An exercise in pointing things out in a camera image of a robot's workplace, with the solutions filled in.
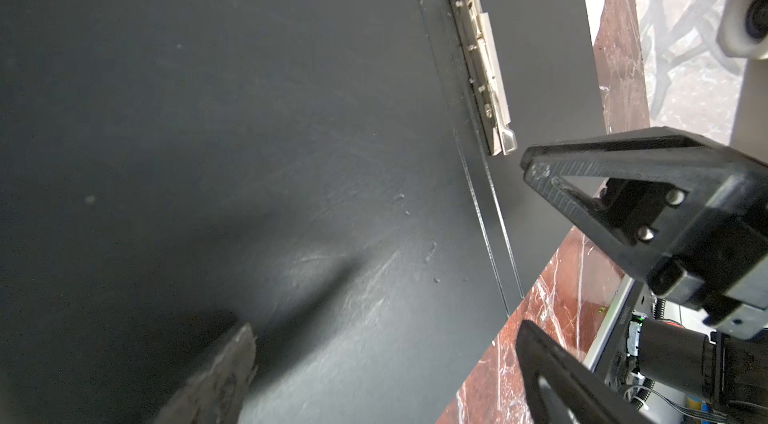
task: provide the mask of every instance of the cable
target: cable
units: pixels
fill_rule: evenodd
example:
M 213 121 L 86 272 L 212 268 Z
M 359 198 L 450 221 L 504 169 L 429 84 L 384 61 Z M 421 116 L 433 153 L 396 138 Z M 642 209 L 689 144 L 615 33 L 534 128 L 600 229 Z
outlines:
M 642 390 L 646 390 L 648 392 L 652 392 L 653 394 L 656 394 L 658 397 L 664 400 L 667 404 L 672 406 L 673 409 L 678 411 L 680 414 L 683 414 L 684 416 L 692 417 L 694 419 L 699 419 L 701 421 L 718 422 L 720 424 L 726 424 L 728 422 L 728 416 L 726 416 L 722 412 L 706 412 L 706 411 L 700 411 L 700 410 L 681 406 L 680 404 L 677 404 L 676 402 L 673 402 L 667 399 L 666 396 L 662 396 L 658 391 L 652 390 L 651 388 L 642 386 L 640 384 L 627 384 L 626 386 L 621 386 L 619 387 L 619 393 L 626 399 L 627 391 L 635 388 L 639 388 Z

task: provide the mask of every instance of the screw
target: screw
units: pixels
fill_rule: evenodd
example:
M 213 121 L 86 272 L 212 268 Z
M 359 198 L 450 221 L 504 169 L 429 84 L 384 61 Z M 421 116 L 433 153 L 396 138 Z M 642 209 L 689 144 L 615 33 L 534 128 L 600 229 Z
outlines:
M 640 226 L 638 228 L 638 239 L 648 242 L 654 238 L 654 231 L 648 226 Z
M 531 168 L 531 172 L 533 173 L 533 176 L 535 178 L 548 178 L 549 175 L 552 173 L 552 169 L 549 167 L 549 164 L 544 164 L 543 162 L 540 162 L 538 164 L 534 164 Z
M 670 206 L 679 206 L 685 200 L 685 192 L 677 188 L 670 189 L 670 191 L 667 192 L 667 196 L 664 199 L 667 201 L 667 204 Z

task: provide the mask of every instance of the scratch mark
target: scratch mark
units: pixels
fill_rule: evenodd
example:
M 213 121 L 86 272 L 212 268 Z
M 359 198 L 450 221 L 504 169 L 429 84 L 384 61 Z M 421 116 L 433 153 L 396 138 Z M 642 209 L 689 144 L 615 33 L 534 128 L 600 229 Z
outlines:
M 368 315 L 366 316 L 366 320 L 365 320 L 365 324 L 367 326 L 370 326 L 371 324 L 373 324 L 373 321 L 376 320 L 376 318 L 379 316 L 378 314 L 376 314 L 376 312 L 379 310 L 379 307 L 381 307 L 382 304 L 384 304 L 384 298 L 379 299 L 376 302 L 376 304 L 373 304 L 371 306 L 371 309 L 368 311 Z
M 274 13 L 274 12 L 272 12 L 272 11 L 267 11 L 266 9 L 262 9 L 262 8 L 254 8 L 254 10 L 255 10 L 256 12 L 262 12 L 263 14 L 265 14 L 265 15 L 267 15 L 267 16 L 270 16 L 272 19 L 274 19 L 274 20 L 276 20 L 276 21 L 278 21 L 278 22 L 282 22 L 283 24 L 287 24 L 287 25 L 289 25 L 289 26 L 296 26 L 296 24 L 298 24 L 298 22 L 296 22 L 296 21 L 293 21 L 293 20 L 291 20 L 291 19 L 286 19 L 286 18 L 284 18 L 283 16 L 280 16 L 280 15 L 278 15 L 278 14 L 275 14 L 275 13 Z
M 166 61 L 165 59 L 161 59 L 161 58 L 155 59 L 154 63 L 157 65 L 161 65 L 164 68 L 180 69 L 178 65 L 173 64 L 172 62 Z
M 308 263 L 308 262 L 314 262 L 316 260 L 326 260 L 326 259 L 338 259 L 341 256 L 337 256 L 334 254 L 329 255 L 315 255 L 315 256 L 304 256 L 298 259 L 296 262 L 298 264 Z
M 437 243 L 433 241 L 432 246 L 429 247 L 429 252 L 427 253 L 427 256 L 424 256 L 424 262 L 427 263 L 430 260 L 432 260 L 432 257 L 435 256 L 436 251 L 437 251 Z
M 387 267 L 389 267 L 389 265 L 395 260 L 395 258 L 397 258 L 398 254 L 400 254 L 400 249 L 392 253 L 392 256 L 389 257 L 387 262 L 385 262 L 379 267 L 379 269 L 376 271 L 376 274 L 373 275 L 370 282 L 366 286 L 366 290 L 364 290 L 360 295 L 361 300 L 365 299 L 368 296 L 368 294 L 371 292 L 371 289 L 373 289 L 374 285 L 379 280 L 379 277 L 381 277 L 381 275 L 384 274 L 384 271 L 387 270 Z

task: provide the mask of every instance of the gray object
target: gray object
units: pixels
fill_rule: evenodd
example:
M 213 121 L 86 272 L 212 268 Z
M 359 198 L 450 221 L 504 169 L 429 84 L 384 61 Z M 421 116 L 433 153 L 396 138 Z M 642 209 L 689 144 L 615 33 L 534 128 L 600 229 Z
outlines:
M 254 379 L 255 358 L 250 324 L 234 326 L 198 357 L 148 424 L 236 424 Z

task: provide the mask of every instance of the dark gray cabinet door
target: dark gray cabinet door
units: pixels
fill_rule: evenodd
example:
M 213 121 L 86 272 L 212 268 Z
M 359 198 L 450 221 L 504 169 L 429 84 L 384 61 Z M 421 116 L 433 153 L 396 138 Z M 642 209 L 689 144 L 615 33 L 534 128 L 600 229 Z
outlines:
M 600 133 L 583 0 L 483 4 L 522 146 Z M 235 318 L 243 422 L 431 422 L 568 228 L 485 157 L 447 0 L 0 10 L 21 422 L 139 422 Z

